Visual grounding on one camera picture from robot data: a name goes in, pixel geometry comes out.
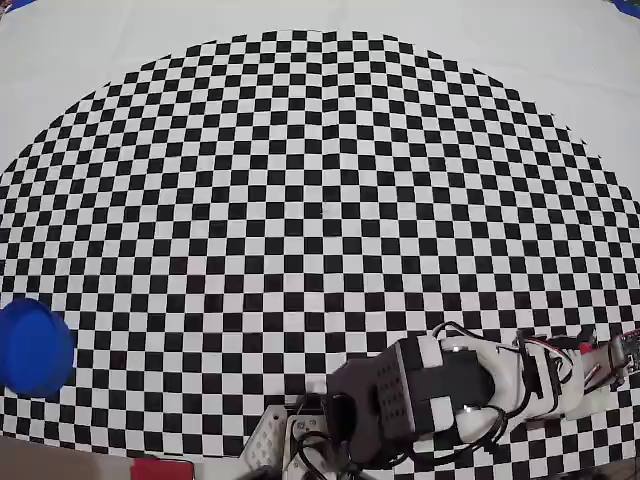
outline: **cable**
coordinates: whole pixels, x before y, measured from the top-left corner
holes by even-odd
[[[569,380],[571,380],[571,377],[573,376],[573,359],[566,352],[552,345],[549,345],[547,342],[544,342],[537,338],[527,338],[525,339],[525,343],[538,345],[539,347],[547,350],[548,352],[554,353],[555,355],[569,362],[569,365],[570,365],[569,372],[563,378],[560,379],[560,383],[564,385]],[[562,369],[562,364],[560,364],[558,367],[558,373],[560,373],[560,369]]]
[[[451,321],[443,322],[443,323],[441,323],[441,324],[437,325],[437,326],[433,329],[433,331],[431,332],[431,335],[433,336],[433,338],[438,338],[438,335],[440,334],[440,332],[441,332],[442,330],[444,330],[445,328],[447,328],[447,327],[451,327],[453,330],[455,330],[455,331],[457,331],[458,333],[460,333],[460,334],[462,334],[462,335],[465,335],[465,336],[467,336],[467,337],[475,338],[476,340],[487,341],[487,339],[486,339],[486,338],[481,337],[480,335],[478,335],[478,334],[476,334],[476,333],[473,333],[472,331],[467,330],[466,328],[464,328],[464,327],[462,327],[462,326],[458,325],[458,324],[457,324],[457,323],[455,323],[455,322],[451,322]],[[503,348],[503,349],[505,349],[505,350],[509,350],[509,351],[511,351],[511,352],[517,352],[517,351],[518,351],[517,349],[510,348],[510,347],[507,347],[507,346],[504,346],[504,345],[499,345],[499,346],[500,346],[500,348]]]
[[[312,472],[313,475],[316,476],[316,478],[318,478],[319,480],[327,480],[327,477],[325,477],[324,474],[320,470],[318,470],[318,468],[313,464],[313,462],[311,462],[311,460],[309,460],[307,455],[304,453],[305,448],[312,447],[312,445],[305,445],[305,441],[308,438],[312,438],[312,437],[322,438],[327,442],[331,442],[329,435],[319,430],[311,430],[309,432],[305,432],[302,435],[300,435],[300,438],[298,438],[298,445],[296,446],[296,455],[300,457],[300,461],[304,463],[305,467],[307,467],[307,470],[309,472]]]
[[[518,343],[518,350],[520,352],[520,358],[522,359],[522,384],[524,385],[524,397],[522,398],[522,402],[520,403],[520,406],[518,408],[507,413],[507,420],[515,418],[522,412],[524,412],[524,410],[527,408],[527,405],[529,405],[529,400],[531,400],[531,389],[527,385],[527,379],[529,378],[529,365],[527,364],[527,357],[529,355],[527,354],[527,347],[525,346],[525,341],[521,331],[518,331],[517,333],[516,342]]]

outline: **blue edge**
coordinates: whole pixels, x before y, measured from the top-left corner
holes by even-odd
[[[613,3],[622,13],[640,18],[640,5],[634,5],[627,0],[613,0]]]
[[[35,2],[35,0],[13,0],[11,10],[17,10],[33,2]],[[628,0],[613,0],[613,3],[622,13],[640,18],[640,5],[634,5]]]
[[[29,5],[30,3],[33,3],[35,1],[36,0],[13,0],[13,2],[11,2],[11,9],[9,10],[9,12],[17,10],[20,7],[24,7],[25,5]]]

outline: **white surface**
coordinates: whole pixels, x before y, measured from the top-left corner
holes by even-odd
[[[418,347],[420,348],[420,356],[422,357],[422,366],[439,367],[442,365],[442,352],[440,351],[440,342],[431,335],[420,335],[418,337]]]
[[[203,41],[292,28],[386,33],[481,70],[555,113],[640,198],[640,21],[601,0],[38,0],[0,22],[0,170],[110,79]],[[215,461],[205,478],[238,465]]]

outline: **blue object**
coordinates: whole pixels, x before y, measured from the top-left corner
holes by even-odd
[[[622,13],[640,18],[640,5],[631,3],[629,0],[613,0],[613,3]]]
[[[0,310],[0,384],[14,393],[57,393],[73,369],[73,341],[64,321],[42,303],[18,298]]]
[[[24,7],[25,5],[29,5],[30,3],[33,3],[35,1],[36,0],[13,0],[13,2],[11,2],[11,9],[9,11],[17,10],[20,7]]]

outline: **black and white checkerboard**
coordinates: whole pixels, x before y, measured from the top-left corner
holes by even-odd
[[[640,327],[629,191],[515,90],[392,37],[144,65],[40,133],[0,198],[2,305],[38,298],[77,335],[59,396],[0,401],[5,435],[51,445],[236,455],[269,402],[443,320],[505,341]],[[639,386],[442,476],[633,456]]]

